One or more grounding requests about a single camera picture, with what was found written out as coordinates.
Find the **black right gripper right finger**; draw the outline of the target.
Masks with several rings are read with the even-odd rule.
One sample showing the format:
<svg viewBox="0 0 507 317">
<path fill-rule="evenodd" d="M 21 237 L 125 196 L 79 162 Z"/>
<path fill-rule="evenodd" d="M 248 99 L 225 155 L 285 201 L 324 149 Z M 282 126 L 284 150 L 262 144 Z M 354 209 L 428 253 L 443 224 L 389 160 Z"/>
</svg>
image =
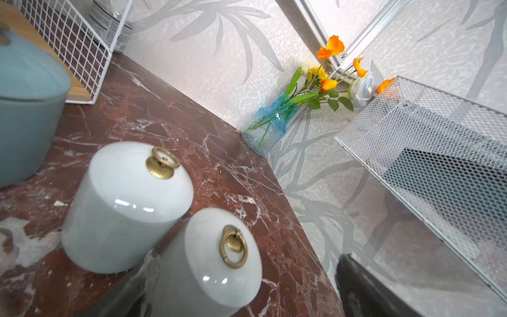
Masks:
<svg viewBox="0 0 507 317">
<path fill-rule="evenodd" d="M 421 314 L 389 290 L 351 254 L 340 256 L 335 281 L 346 317 L 421 317 Z"/>
</svg>

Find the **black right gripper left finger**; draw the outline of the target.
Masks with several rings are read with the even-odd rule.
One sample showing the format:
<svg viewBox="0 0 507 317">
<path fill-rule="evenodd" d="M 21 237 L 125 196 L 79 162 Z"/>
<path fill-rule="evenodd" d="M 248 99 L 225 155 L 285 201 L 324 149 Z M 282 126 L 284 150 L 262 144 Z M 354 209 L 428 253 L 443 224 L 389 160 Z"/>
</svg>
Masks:
<svg viewBox="0 0 507 317">
<path fill-rule="evenodd" d="M 151 296 L 160 276 L 160 254 L 149 251 L 111 290 L 78 316 L 151 316 Z"/>
</svg>

